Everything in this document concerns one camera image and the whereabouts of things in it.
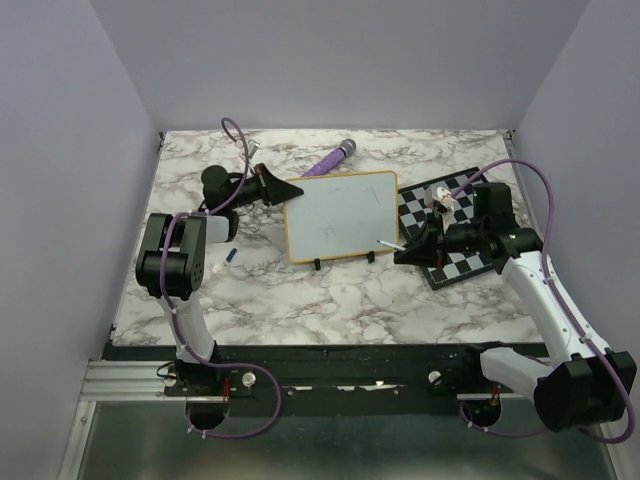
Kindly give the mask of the blue marker cap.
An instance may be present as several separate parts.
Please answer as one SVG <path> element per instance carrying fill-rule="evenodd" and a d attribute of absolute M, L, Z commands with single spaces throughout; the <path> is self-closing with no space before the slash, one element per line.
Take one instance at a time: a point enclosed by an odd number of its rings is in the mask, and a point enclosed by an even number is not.
<path fill-rule="evenodd" d="M 225 263 L 230 263 L 233 260 L 234 256 L 236 255 L 236 253 L 237 253 L 237 249 L 232 248 L 225 258 Z"/>

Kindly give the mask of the yellow framed whiteboard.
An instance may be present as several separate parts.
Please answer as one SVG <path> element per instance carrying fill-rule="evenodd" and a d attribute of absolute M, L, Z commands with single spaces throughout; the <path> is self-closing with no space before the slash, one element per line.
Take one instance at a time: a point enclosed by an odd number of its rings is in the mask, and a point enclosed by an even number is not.
<path fill-rule="evenodd" d="M 399 240 L 398 182 L 392 170 L 291 178 L 303 194 L 284 204 L 294 264 L 385 253 Z"/>

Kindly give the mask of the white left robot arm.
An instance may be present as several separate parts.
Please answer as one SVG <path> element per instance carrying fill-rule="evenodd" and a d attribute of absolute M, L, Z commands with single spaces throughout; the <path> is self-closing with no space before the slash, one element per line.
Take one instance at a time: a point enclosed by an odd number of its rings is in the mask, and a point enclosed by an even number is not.
<path fill-rule="evenodd" d="M 237 209 L 262 202 L 276 206 L 304 190 L 259 164 L 252 176 L 214 165 L 201 174 L 203 205 L 195 212 L 149 216 L 136 259 L 137 283 L 170 316 L 176 357 L 192 363 L 187 382 L 201 395 L 214 393 L 222 380 L 212 364 L 216 342 L 208 332 L 198 290 L 205 276 L 206 247 L 232 241 L 239 228 Z"/>

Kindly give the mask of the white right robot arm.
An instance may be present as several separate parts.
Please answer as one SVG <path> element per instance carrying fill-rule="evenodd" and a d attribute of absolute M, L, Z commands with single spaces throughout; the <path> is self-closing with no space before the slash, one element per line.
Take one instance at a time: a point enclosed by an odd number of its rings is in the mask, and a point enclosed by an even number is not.
<path fill-rule="evenodd" d="M 425 220 L 395 252 L 394 261 L 440 268 L 454 253 L 479 255 L 524 303 L 548 361 L 485 344 L 476 358 L 461 365 L 462 384 L 474 392 L 494 382 L 506 386 L 531 401 L 553 432 L 629 417 L 625 402 L 637 372 L 631 355 L 613 351 L 568 298 L 539 235 L 517 223 L 509 186 L 480 183 L 469 192 L 471 217 L 458 222 L 452 193 L 441 186 L 428 187 Z"/>

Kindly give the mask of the white marker pen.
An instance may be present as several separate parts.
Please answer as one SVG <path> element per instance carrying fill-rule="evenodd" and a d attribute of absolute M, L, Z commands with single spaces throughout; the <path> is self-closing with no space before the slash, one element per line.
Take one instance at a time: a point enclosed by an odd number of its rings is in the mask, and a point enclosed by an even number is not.
<path fill-rule="evenodd" d="M 377 240 L 377 243 L 379 243 L 380 245 L 382 245 L 382 246 L 384 246 L 386 248 L 390 248 L 390 249 L 395 250 L 395 251 L 400 251 L 400 252 L 406 251 L 406 247 L 403 247 L 403 246 L 400 246 L 400 245 L 397 245 L 395 243 L 391 243 L 391 242 L 388 242 L 388 241 Z"/>

